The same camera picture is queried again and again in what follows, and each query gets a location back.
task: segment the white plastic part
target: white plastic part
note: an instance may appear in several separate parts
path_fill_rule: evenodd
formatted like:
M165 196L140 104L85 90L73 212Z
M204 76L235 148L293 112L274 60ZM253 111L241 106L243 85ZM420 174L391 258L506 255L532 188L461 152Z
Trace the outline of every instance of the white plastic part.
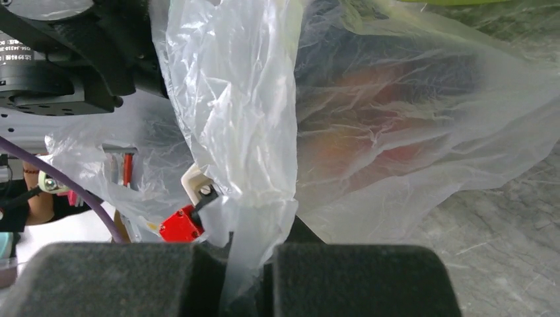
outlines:
M49 189L49 185L47 184L50 180L56 184L56 187L51 190ZM70 190L70 188L68 188L66 185L63 185L62 183L58 182L57 180L54 180L53 178L47 177L47 174L42 170L39 171L39 180L37 185L43 192L49 194L61 194L61 193L68 192Z
M193 164L187 172L183 174L183 177L181 177L181 185L183 185L193 205L196 205L200 201L199 192L202 187L211 184L212 180L206 177L196 164Z
M82 197L78 196L76 197L76 203L74 204L74 207L82 207L84 205L84 200L82 199Z

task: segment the screw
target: screw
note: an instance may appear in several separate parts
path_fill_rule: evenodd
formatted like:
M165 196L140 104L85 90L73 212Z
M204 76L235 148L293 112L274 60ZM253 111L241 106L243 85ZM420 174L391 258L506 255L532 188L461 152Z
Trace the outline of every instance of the screw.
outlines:
M200 193L203 194L204 196L210 195L211 192L212 192L212 188L210 188L210 186L208 185L202 186L200 188Z
M54 180L46 180L45 185L48 190L54 190L55 188L57 188L56 182Z

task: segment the red switch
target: red switch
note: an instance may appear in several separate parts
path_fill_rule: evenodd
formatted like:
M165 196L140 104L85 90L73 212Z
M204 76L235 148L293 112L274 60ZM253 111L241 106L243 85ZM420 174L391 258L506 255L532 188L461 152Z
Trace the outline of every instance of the red switch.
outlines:
M192 205L185 206L165 220L159 233L165 242L193 242L203 232L191 218Z

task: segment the transparent plastic bag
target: transparent plastic bag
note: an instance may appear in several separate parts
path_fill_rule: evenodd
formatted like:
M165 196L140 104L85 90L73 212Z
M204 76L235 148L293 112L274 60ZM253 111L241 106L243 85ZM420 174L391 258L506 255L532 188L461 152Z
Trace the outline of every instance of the transparent plastic bag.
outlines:
M198 167L228 196L201 219L220 246L228 239L213 237L235 232L226 307L252 286L297 210L293 69L302 5L168 3L153 1L151 14L168 94Z
M417 7L153 4L179 126L228 195L201 212L210 236L235 232L226 302L286 237L296 171L298 214L324 240L395 242L454 192L520 175L560 136L556 64Z
M454 192L546 157L558 74L417 6L313 2L295 69L298 215L327 242L406 238Z
M530 59L560 61L560 2L512 0L484 5L416 5L508 43Z
M193 159L166 99L137 92L113 114L73 120L46 143L45 161L141 228L157 234L165 218L189 203L180 177ZM131 188L122 185L122 155L102 145L136 148Z

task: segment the red tool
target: red tool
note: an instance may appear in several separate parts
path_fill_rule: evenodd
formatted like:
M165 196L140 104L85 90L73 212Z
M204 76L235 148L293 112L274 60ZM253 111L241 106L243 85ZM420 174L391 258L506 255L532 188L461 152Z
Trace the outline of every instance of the red tool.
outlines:
M159 233L165 242L193 242L204 232L191 218L193 210L187 205L161 224Z
M128 187L130 185L130 181L132 179L132 154L125 154L124 155L124 164L123 164L123 185Z

